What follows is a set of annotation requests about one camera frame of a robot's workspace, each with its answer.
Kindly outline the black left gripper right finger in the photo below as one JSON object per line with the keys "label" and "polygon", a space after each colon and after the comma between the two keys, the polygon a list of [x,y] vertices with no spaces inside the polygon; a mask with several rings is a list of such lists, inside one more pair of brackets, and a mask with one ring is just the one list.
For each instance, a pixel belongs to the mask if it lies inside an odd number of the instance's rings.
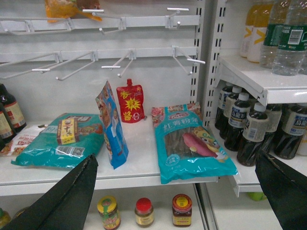
{"label": "black left gripper right finger", "polygon": [[255,172],[282,229],[307,228],[307,177],[274,156],[259,151]]}

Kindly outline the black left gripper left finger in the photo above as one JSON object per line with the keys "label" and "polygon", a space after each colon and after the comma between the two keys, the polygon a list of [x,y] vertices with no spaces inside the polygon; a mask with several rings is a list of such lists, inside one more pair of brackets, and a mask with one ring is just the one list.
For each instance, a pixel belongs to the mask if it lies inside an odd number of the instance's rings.
{"label": "black left gripper left finger", "polygon": [[98,162],[86,157],[4,230],[82,230],[92,201]]}

